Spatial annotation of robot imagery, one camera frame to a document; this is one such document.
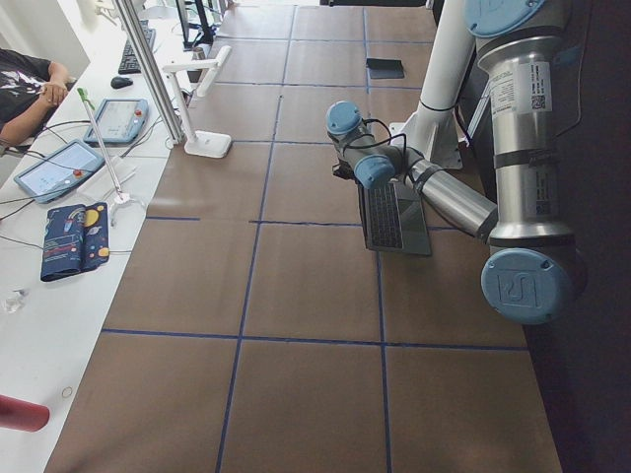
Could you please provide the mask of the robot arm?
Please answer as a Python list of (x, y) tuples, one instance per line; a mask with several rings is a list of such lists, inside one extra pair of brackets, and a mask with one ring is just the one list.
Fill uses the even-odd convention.
[(567, 1), (447, 1), (416, 110), (378, 140), (350, 101), (327, 111), (337, 173), (408, 187), (489, 247), (488, 304), (520, 324), (557, 318), (586, 269), (560, 216), (553, 60)]

